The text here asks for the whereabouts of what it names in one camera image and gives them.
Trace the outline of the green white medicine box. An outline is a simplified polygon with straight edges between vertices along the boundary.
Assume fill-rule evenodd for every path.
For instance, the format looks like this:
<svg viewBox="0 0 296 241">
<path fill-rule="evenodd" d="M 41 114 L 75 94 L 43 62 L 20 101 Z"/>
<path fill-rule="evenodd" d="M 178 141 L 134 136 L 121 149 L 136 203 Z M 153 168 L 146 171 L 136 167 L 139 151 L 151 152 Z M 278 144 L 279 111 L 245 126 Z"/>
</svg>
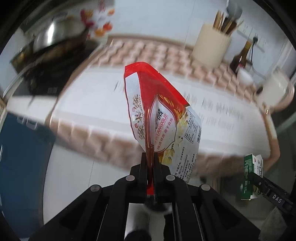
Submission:
<svg viewBox="0 0 296 241">
<path fill-rule="evenodd" d="M 254 185 L 254 177 L 263 177 L 263 158 L 261 155 L 249 154 L 244 157 L 243 183 L 240 187 L 241 200 L 256 199 L 261 193 L 259 188 Z"/>
</svg>

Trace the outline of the red white sugar bag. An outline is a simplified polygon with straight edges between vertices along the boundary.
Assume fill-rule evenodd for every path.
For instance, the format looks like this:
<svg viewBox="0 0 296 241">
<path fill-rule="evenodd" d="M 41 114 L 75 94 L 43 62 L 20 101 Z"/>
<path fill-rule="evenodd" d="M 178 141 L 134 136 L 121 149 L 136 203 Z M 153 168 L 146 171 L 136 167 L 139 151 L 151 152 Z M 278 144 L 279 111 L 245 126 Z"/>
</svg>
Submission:
<svg viewBox="0 0 296 241">
<path fill-rule="evenodd" d="M 125 96 L 134 138 L 146 153 L 151 175 L 154 155 L 186 183 L 195 167 L 201 119 L 180 92 L 145 62 L 125 66 Z"/>
</svg>

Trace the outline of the blue cabinet door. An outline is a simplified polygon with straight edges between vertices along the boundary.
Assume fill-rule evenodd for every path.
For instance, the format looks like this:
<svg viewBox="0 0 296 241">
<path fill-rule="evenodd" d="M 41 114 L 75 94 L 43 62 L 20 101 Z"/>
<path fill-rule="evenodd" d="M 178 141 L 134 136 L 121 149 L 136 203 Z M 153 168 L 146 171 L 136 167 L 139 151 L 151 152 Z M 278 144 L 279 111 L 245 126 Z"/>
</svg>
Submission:
<svg viewBox="0 0 296 241">
<path fill-rule="evenodd" d="M 1 129 L 1 212 L 19 238 L 29 238 L 44 224 L 44 183 L 55 139 L 38 122 L 6 115 Z"/>
</svg>

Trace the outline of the white pink electric kettle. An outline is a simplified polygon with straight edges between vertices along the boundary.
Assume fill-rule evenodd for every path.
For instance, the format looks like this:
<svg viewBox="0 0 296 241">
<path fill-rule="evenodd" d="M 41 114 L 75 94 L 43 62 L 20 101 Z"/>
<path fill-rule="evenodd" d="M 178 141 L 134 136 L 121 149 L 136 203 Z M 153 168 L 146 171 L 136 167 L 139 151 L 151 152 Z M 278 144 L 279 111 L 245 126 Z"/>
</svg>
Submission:
<svg viewBox="0 0 296 241">
<path fill-rule="evenodd" d="M 287 108 L 294 93 L 295 88 L 290 79 L 281 68 L 276 67 L 259 87 L 253 99 L 262 112 L 273 113 Z"/>
</svg>

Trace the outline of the white ceramic bowl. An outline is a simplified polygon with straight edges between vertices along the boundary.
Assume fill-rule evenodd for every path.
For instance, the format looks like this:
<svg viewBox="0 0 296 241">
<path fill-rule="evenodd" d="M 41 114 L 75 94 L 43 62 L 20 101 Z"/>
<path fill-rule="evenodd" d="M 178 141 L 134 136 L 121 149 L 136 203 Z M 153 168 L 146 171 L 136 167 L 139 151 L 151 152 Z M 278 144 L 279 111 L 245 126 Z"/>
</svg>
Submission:
<svg viewBox="0 0 296 241">
<path fill-rule="evenodd" d="M 251 86 L 254 83 L 252 76 L 244 68 L 238 69 L 237 79 L 239 83 L 244 84 L 246 86 Z"/>
</svg>

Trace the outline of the dark glass sauce bottle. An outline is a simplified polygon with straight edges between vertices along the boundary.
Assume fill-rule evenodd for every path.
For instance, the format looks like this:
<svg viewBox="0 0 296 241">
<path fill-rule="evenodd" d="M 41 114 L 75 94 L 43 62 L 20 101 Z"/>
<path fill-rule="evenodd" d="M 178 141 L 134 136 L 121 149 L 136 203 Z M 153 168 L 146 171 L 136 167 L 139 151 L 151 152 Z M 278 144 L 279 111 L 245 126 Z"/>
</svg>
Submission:
<svg viewBox="0 0 296 241">
<path fill-rule="evenodd" d="M 252 46 L 252 42 L 247 41 L 244 45 L 244 48 L 238 55 L 235 55 L 229 67 L 233 71 L 234 74 L 237 75 L 239 69 L 245 68 L 247 63 L 247 54 Z"/>
</svg>

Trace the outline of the black induction cooktop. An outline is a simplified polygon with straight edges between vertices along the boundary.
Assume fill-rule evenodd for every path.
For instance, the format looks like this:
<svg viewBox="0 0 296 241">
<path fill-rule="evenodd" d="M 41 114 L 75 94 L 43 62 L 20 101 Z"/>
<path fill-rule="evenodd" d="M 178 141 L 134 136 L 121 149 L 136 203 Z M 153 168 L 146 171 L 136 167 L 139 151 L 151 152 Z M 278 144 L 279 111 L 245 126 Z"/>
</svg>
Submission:
<svg viewBox="0 0 296 241">
<path fill-rule="evenodd" d="M 12 95 L 58 96 L 72 72 L 100 45 L 99 41 L 87 40 L 64 56 L 28 70 L 21 77 L 20 85 Z"/>
</svg>

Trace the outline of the cream utensil holder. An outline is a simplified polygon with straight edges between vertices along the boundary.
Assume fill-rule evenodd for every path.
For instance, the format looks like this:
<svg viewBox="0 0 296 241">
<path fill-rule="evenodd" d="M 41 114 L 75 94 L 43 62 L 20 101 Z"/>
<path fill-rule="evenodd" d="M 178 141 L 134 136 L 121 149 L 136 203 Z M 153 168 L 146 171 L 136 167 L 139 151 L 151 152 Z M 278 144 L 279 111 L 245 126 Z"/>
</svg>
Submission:
<svg viewBox="0 0 296 241">
<path fill-rule="evenodd" d="M 221 64 L 230 42 L 229 35 L 214 29 L 210 24 L 203 24 L 191 56 L 209 68 L 217 68 Z"/>
</svg>

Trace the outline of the steel wok lid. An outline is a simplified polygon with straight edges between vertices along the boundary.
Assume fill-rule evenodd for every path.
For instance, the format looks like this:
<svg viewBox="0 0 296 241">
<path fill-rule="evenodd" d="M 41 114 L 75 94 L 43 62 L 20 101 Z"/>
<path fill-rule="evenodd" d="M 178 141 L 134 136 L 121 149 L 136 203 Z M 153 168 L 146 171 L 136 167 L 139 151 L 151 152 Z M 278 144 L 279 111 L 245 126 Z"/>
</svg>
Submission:
<svg viewBox="0 0 296 241">
<path fill-rule="evenodd" d="M 33 52 L 78 37 L 86 31 L 86 25 L 77 18 L 55 19 L 41 30 L 34 39 Z"/>
</svg>

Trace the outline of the black spatula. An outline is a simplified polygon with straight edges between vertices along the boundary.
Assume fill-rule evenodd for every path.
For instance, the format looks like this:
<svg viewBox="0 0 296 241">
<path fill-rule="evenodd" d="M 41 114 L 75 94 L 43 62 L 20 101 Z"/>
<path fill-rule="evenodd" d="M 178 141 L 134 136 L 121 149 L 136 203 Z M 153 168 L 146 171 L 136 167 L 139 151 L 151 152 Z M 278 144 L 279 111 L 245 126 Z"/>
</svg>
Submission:
<svg viewBox="0 0 296 241">
<path fill-rule="evenodd" d="M 234 1 L 227 0 L 226 11 L 230 18 L 235 20 L 239 19 L 242 15 L 242 8 L 237 5 Z"/>
</svg>

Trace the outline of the wall power strip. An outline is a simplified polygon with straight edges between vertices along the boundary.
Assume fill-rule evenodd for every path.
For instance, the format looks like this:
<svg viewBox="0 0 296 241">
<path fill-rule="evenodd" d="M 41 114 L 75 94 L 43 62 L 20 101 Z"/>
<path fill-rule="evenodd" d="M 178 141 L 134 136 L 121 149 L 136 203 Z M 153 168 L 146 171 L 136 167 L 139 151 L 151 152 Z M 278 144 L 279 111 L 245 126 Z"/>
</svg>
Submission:
<svg viewBox="0 0 296 241">
<path fill-rule="evenodd" d="M 250 40 L 253 40 L 253 38 L 256 37 L 258 40 L 255 43 L 255 46 L 259 48 L 260 51 L 265 52 L 267 41 L 255 28 L 247 25 L 246 23 L 242 23 L 242 25 L 238 27 L 237 32 L 243 37 Z"/>
</svg>

